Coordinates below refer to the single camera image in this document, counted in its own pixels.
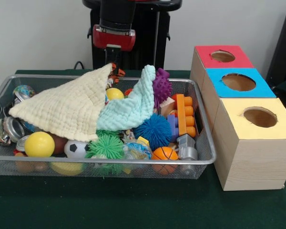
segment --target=wooden box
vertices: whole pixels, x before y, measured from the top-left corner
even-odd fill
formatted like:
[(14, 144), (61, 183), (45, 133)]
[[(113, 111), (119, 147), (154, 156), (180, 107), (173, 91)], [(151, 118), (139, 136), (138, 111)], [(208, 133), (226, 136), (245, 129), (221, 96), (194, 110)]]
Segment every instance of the wooden box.
[(191, 80), (197, 82), (200, 90), (207, 68), (254, 68), (254, 66), (239, 46), (195, 46)]
[(286, 109), (279, 99), (220, 99), (212, 135), (224, 191), (283, 187)]
[(276, 98), (255, 68), (206, 69), (201, 89), (211, 130), (219, 98)]

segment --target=metal basket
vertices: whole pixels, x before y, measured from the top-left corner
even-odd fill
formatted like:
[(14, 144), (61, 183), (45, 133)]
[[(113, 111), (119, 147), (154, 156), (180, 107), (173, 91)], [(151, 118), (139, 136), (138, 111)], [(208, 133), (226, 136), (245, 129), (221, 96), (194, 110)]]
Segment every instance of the metal basket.
[[(41, 92), (57, 87), (77, 78), (57, 75), (13, 75), (0, 86), (0, 118), (4, 117), (3, 107), (12, 100), (15, 87), (26, 84)], [(132, 88), (139, 78), (122, 78), (117, 85), (121, 91)], [(125, 160), (125, 159), (73, 159), (62, 157), (15, 157), (11, 146), (0, 146), (0, 175), (12, 176), (79, 176), (79, 177), (142, 177), (142, 178), (189, 178), (198, 179), (208, 164), (215, 161), (216, 153), (209, 129), (203, 101), (198, 86), (191, 80), (170, 79), (172, 94), (181, 93), (193, 98), (195, 122), (198, 135), (195, 137), (198, 152), (197, 161)], [(18, 171), (17, 166), (30, 166), (42, 163), (31, 171)], [(160, 169), (172, 173), (162, 175)]]

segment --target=yellow ball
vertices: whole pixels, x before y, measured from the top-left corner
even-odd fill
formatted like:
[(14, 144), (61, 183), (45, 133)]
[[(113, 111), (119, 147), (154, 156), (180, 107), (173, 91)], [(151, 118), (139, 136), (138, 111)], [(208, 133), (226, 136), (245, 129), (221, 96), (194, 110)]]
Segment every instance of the yellow ball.
[(35, 132), (24, 143), (24, 150), (28, 156), (50, 157), (54, 148), (55, 142), (46, 132)]
[(121, 92), (119, 89), (117, 88), (109, 88), (106, 90), (107, 93), (107, 97), (109, 100), (112, 99), (123, 99), (124, 98), (124, 94), (123, 92)]

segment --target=cloth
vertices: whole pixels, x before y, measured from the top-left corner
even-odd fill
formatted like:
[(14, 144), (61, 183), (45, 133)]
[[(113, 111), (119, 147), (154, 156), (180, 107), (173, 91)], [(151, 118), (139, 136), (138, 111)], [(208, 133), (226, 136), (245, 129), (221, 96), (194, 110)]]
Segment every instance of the cloth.
[(138, 83), (125, 99), (111, 100), (101, 111), (97, 121), (98, 130), (128, 130), (141, 125), (153, 114), (154, 66), (147, 65), (142, 70)]
[(10, 109), (10, 115), (70, 140), (97, 139), (96, 123), (104, 107), (112, 64), (51, 88)]

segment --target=green spiky ball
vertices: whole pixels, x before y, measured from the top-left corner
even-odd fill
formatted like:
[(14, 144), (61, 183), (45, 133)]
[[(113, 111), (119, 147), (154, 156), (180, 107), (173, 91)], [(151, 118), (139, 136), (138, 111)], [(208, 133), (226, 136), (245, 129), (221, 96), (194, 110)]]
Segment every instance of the green spiky ball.
[(105, 155), (108, 159), (121, 159), (124, 156), (123, 142), (115, 136), (103, 135), (96, 142), (89, 143), (86, 158)]
[(98, 137), (103, 137), (104, 135), (114, 136), (119, 138), (119, 132), (118, 131), (109, 131), (109, 130), (97, 130), (96, 134)]

